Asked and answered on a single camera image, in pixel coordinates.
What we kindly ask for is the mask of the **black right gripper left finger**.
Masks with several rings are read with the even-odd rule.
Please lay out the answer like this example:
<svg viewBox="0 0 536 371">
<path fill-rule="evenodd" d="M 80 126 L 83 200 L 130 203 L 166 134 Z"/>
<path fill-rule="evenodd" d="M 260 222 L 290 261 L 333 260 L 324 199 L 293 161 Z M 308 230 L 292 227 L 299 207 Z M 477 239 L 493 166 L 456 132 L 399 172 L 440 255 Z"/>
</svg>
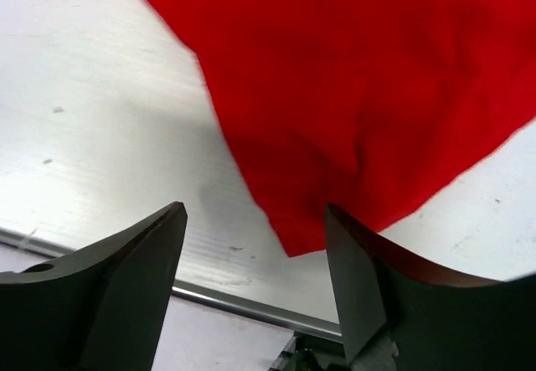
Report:
<svg viewBox="0 0 536 371">
<path fill-rule="evenodd" d="M 175 202 L 83 249 L 2 273 L 2 369 L 151 369 L 186 224 Z"/>
</svg>

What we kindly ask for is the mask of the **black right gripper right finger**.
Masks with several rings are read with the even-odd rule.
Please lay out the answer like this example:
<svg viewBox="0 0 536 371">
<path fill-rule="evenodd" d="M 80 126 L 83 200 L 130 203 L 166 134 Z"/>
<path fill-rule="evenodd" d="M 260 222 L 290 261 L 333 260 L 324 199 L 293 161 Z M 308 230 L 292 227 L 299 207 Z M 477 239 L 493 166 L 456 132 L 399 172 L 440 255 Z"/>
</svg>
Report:
<svg viewBox="0 0 536 371">
<path fill-rule="evenodd" d="M 324 218 L 344 352 L 356 370 L 532 370 L 535 278 L 427 260 L 338 206 Z"/>
</svg>

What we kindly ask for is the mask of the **red t shirt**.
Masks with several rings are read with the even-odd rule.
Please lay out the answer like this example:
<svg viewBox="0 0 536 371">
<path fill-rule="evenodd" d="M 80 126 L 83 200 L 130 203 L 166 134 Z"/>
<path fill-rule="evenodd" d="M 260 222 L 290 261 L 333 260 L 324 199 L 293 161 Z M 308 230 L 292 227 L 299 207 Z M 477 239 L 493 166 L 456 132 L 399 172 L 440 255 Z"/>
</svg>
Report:
<svg viewBox="0 0 536 371">
<path fill-rule="evenodd" d="M 146 0 L 289 256 L 414 213 L 535 116 L 535 0 Z"/>
</svg>

